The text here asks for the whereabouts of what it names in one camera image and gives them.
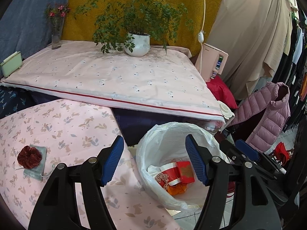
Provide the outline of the navy floral cloth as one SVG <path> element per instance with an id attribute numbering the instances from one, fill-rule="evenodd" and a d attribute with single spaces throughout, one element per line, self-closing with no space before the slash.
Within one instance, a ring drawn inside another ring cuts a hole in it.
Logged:
<path id="1" fill-rule="evenodd" d="M 34 105 L 36 102 L 29 91 L 1 86 L 0 119 Z"/>

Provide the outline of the grey drawstring pouch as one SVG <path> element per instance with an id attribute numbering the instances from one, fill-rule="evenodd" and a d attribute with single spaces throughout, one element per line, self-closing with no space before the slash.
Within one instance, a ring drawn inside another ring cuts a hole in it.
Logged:
<path id="1" fill-rule="evenodd" d="M 17 162 L 21 166 L 18 170 L 23 170 L 24 177 L 30 177 L 40 182 L 47 179 L 53 172 L 55 165 L 52 165 L 50 172 L 44 174 L 46 156 L 46 147 L 27 145 L 17 156 Z"/>

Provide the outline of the pink water dispenser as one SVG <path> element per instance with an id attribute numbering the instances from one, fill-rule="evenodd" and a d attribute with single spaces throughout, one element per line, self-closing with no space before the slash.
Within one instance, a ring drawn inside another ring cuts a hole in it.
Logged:
<path id="1" fill-rule="evenodd" d="M 210 82 L 221 75 L 228 59 L 228 54 L 209 44 L 202 44 L 195 63 L 197 71 L 205 82 Z"/>

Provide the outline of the dark red velvet scrunchie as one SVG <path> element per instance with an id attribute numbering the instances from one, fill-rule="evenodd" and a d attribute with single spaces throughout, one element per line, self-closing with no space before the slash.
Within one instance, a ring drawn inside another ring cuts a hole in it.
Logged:
<path id="1" fill-rule="evenodd" d="M 27 145 L 18 154 L 17 161 L 24 169 L 33 169 L 40 164 L 42 157 L 38 149 Z"/>

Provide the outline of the orange plastic bag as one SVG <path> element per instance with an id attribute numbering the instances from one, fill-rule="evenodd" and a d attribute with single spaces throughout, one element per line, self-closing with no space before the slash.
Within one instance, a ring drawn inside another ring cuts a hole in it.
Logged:
<path id="1" fill-rule="evenodd" d="M 187 190 L 187 184 L 178 183 L 176 185 L 169 186 L 167 192 L 170 195 L 174 196 L 174 195 L 184 194 L 186 190 Z"/>

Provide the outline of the blue hanging cloth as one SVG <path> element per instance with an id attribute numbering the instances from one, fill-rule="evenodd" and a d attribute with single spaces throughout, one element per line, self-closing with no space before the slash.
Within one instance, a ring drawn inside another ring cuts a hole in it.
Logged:
<path id="1" fill-rule="evenodd" d="M 51 43 L 45 10 L 68 0 L 12 0 L 1 18 L 1 60 L 16 51 L 25 59 Z"/>

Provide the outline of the red white paper cup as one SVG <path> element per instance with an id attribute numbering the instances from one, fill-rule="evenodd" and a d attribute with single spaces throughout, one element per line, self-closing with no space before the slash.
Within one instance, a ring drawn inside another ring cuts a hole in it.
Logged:
<path id="1" fill-rule="evenodd" d="M 169 186 L 181 183 L 181 175 L 176 163 L 168 163 L 160 167 L 154 179 L 166 190 Z"/>

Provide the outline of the pink bunny print tablecloth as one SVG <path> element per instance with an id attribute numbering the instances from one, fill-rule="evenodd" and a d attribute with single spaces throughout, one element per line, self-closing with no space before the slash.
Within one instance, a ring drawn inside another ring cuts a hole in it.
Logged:
<path id="1" fill-rule="evenodd" d="M 45 147 L 44 173 L 49 173 L 59 163 L 84 163 L 111 146 L 120 133 L 111 109 L 64 99 L 1 119 L 1 196 L 19 223 L 28 227 L 46 183 L 23 174 L 17 162 L 23 147 Z M 145 192 L 128 149 L 102 194 L 118 229 L 179 229 L 164 206 Z"/>

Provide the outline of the pale pink dotted cloth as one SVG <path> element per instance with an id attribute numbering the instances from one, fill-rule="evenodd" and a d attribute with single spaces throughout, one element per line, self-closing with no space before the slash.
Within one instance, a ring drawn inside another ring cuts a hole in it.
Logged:
<path id="1" fill-rule="evenodd" d="M 64 41 L 23 61 L 3 86 L 110 108 L 223 121 L 220 105 L 183 47 L 151 47 L 142 57 L 102 53 L 93 42 Z"/>

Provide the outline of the green potted plant white pot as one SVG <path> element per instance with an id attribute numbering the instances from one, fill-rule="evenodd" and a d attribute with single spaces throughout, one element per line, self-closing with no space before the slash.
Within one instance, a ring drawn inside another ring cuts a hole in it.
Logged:
<path id="1" fill-rule="evenodd" d="M 101 52 L 136 50 L 137 36 L 149 35 L 166 49 L 168 42 L 176 42 L 183 23 L 193 31 L 194 22 L 184 3 L 170 4 L 167 0 L 87 0 L 78 5 L 74 15 L 87 15 L 104 4 L 97 15 L 93 41 L 101 44 Z"/>

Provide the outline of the mint green tissue box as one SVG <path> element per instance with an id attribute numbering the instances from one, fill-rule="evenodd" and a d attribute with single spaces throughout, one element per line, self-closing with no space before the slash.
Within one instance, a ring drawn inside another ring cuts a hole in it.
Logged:
<path id="1" fill-rule="evenodd" d="M 21 68 L 22 66 L 22 56 L 20 51 L 16 51 L 12 55 L 8 56 L 1 63 L 1 72 L 4 77 L 10 76 L 14 71 Z"/>

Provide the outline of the pink puffer jacket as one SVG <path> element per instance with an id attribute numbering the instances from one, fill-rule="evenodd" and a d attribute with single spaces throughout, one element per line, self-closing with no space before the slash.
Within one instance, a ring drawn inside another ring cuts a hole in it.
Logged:
<path id="1" fill-rule="evenodd" d="M 276 141 L 288 117 L 289 87 L 284 83 L 268 82 L 235 110 L 235 118 L 227 129 L 234 141 L 243 140 L 253 149 L 266 152 Z"/>

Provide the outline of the mustard yellow hanging cloth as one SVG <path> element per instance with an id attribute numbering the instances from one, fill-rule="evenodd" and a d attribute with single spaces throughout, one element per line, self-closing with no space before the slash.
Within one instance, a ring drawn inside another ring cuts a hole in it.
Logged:
<path id="1" fill-rule="evenodd" d="M 128 33 L 149 34 L 152 45 L 200 51 L 199 32 L 209 35 L 222 0 L 68 0 L 64 40 L 120 47 Z"/>

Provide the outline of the glass vase red flowers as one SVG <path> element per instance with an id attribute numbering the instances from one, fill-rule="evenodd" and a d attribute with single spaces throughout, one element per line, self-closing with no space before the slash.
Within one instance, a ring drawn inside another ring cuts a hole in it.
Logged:
<path id="1" fill-rule="evenodd" d="M 61 47 L 61 34 L 64 25 L 64 19 L 70 12 L 68 4 L 48 5 L 45 10 L 46 18 L 51 28 L 51 49 L 55 50 Z"/>

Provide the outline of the red paper envelope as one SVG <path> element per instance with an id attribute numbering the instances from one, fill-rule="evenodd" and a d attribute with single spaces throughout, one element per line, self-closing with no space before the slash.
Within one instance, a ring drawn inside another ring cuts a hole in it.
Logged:
<path id="1" fill-rule="evenodd" d="M 176 162 L 176 167 L 178 168 L 181 183 L 194 183 L 195 178 L 190 161 L 178 161 Z"/>

